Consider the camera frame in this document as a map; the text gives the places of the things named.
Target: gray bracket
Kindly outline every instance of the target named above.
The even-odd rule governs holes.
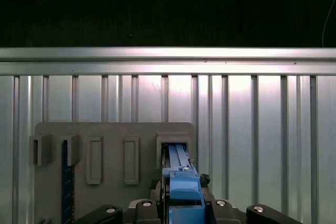
[[[31,136],[29,138],[29,164],[47,165],[52,161],[52,135]]]
[[[102,136],[86,139],[86,183],[100,185],[102,180]]]
[[[139,137],[124,139],[124,182],[126,185],[139,183]]]
[[[78,163],[80,161],[80,136],[62,136],[61,139],[68,142],[68,166]]]
[[[162,144],[185,144],[187,151],[192,151],[191,138],[188,132],[158,132],[156,138],[156,167],[161,168]]]

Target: metal wall panel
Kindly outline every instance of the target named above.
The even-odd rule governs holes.
[[[199,172],[210,174],[216,198],[334,223],[336,51],[233,49],[224,61],[222,50],[199,58],[185,50],[179,61],[167,53],[167,62],[0,62],[0,222],[32,224],[27,140],[38,122],[103,120],[191,122]]]
[[[0,223],[12,223],[14,77],[0,76]]]
[[[198,172],[210,174],[209,76],[198,77]]]
[[[191,76],[168,76],[169,122],[192,122]]]
[[[227,78],[211,76],[210,78],[210,188],[217,198],[227,198]]]
[[[101,122],[101,76],[79,76],[79,122]]]
[[[258,78],[259,202],[281,210],[280,76]]]
[[[161,122],[161,76],[139,76],[139,122]]]
[[[228,198],[238,208],[246,209],[252,203],[253,192],[251,76],[229,76],[228,94]]]
[[[336,77],[318,77],[318,192],[320,223],[335,223]]]
[[[48,121],[71,122],[72,76],[50,76],[48,96],[49,96]]]
[[[108,121],[120,121],[120,77],[108,76]]]
[[[29,166],[29,137],[42,122],[43,78],[22,76],[19,82],[18,223],[32,220],[34,212],[34,167]]]
[[[120,108],[121,122],[132,121],[132,76],[121,76]]]

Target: horizontal metal bar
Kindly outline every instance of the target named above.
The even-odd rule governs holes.
[[[153,59],[335,60],[336,49],[173,47],[0,48],[0,61],[97,61]]]
[[[2,62],[6,75],[108,75],[108,74],[237,74],[335,75],[336,62]]]

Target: vertical metal rib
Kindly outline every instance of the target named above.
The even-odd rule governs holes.
[[[195,142],[197,143],[196,149],[198,150],[198,77],[192,76],[191,78],[191,119],[195,129]],[[197,158],[197,168],[200,165],[200,159]]]
[[[79,113],[78,113],[78,106],[79,106],[79,82],[78,76],[72,77],[72,121],[78,122]]]
[[[259,202],[259,107],[258,107],[258,77],[251,77],[252,104],[252,202]]]
[[[161,77],[161,121],[168,122],[168,76]]]
[[[49,77],[43,76],[43,122],[49,121]]]
[[[213,113],[212,113],[212,106],[213,104],[213,87],[212,87],[212,76],[208,77],[208,144],[209,144],[209,175],[210,178],[213,177],[214,171],[213,171],[213,137],[212,137],[212,128],[213,128],[213,124],[212,124],[212,118],[213,118]],[[211,181],[210,183],[210,189],[213,188],[213,182]]]
[[[288,81],[281,77],[281,211],[288,215]]]
[[[229,94],[228,94],[228,77],[222,77],[222,98],[223,98],[223,198],[229,198],[229,121],[228,121],[228,111],[229,111]]]
[[[319,223],[319,163],[318,163],[318,124],[317,124],[317,82],[310,78],[310,137],[311,137],[311,223]]]
[[[13,176],[12,176],[12,224],[18,224],[18,180],[19,180],[19,77],[14,77],[13,106]]]
[[[109,112],[109,77],[102,76],[101,78],[101,121],[108,122]]]
[[[132,76],[132,87],[131,87],[131,114],[132,114],[132,122],[139,121],[139,77]]]

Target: blue object in slot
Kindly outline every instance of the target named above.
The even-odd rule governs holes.
[[[182,144],[171,144],[168,148],[170,168],[164,168],[162,174],[170,177],[170,199],[201,203],[193,206],[169,206],[169,224],[204,224],[205,202],[199,175],[189,162],[189,154]]]

